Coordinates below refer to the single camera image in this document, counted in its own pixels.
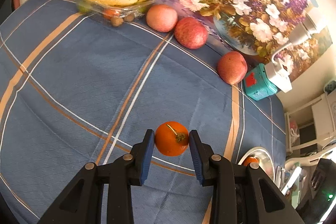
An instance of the red sticker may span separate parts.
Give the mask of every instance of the red sticker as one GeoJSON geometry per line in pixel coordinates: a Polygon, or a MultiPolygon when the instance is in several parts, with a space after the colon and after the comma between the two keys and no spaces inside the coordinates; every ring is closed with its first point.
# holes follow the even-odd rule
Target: red sticker
{"type": "Polygon", "coordinates": [[[256,79],[254,78],[254,72],[251,72],[250,75],[246,77],[245,82],[246,87],[248,88],[257,83],[256,79]]]}

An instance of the white wall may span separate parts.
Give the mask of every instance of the white wall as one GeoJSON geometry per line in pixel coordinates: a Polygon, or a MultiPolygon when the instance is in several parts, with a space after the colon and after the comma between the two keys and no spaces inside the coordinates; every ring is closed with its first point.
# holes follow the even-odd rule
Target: white wall
{"type": "MultiPolygon", "coordinates": [[[[334,43],[336,43],[336,0],[316,0],[319,8],[328,21],[328,28],[334,43]]],[[[293,90],[280,92],[278,97],[286,110],[305,104],[323,92],[323,86],[336,71],[336,45],[333,44],[320,59],[317,60],[293,83],[293,90]]]]}

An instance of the stainless steel plate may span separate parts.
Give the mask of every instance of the stainless steel plate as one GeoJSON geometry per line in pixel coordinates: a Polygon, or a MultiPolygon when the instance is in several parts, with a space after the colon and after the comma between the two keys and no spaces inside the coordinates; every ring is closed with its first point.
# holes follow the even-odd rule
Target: stainless steel plate
{"type": "Polygon", "coordinates": [[[264,170],[264,172],[271,178],[274,182],[275,179],[275,171],[274,164],[270,154],[267,150],[261,146],[254,147],[246,152],[246,154],[240,159],[238,162],[239,165],[243,164],[244,160],[247,157],[256,157],[260,159],[259,166],[264,170]]]}

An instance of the small orange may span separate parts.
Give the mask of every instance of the small orange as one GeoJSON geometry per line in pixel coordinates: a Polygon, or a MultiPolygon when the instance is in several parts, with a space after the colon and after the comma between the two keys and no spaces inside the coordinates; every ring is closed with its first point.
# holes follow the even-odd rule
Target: small orange
{"type": "Polygon", "coordinates": [[[247,158],[243,161],[243,165],[244,165],[244,166],[248,166],[251,162],[259,163],[259,160],[258,160],[258,158],[255,158],[255,157],[247,157],[247,158]]]}
{"type": "Polygon", "coordinates": [[[120,12],[111,9],[104,9],[103,10],[103,17],[107,20],[110,20],[112,17],[119,17],[120,12]]]}
{"type": "Polygon", "coordinates": [[[166,156],[179,156],[188,147],[189,132],[178,122],[165,122],[155,132],[155,145],[166,156]]]}

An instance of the apple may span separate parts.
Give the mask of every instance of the apple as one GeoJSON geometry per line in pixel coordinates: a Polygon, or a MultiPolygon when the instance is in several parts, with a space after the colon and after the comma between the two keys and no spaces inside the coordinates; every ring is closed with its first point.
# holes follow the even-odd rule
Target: apple
{"type": "Polygon", "coordinates": [[[193,17],[181,19],[175,27],[176,40],[191,50],[202,47],[208,39],[208,31],[201,22],[193,17]]]}
{"type": "Polygon", "coordinates": [[[177,12],[165,4],[153,5],[147,12],[146,22],[158,32],[170,32],[177,23],[177,12]]]}
{"type": "Polygon", "coordinates": [[[239,52],[228,52],[217,64],[217,72],[229,85],[239,83],[247,73],[247,64],[239,52]]]}

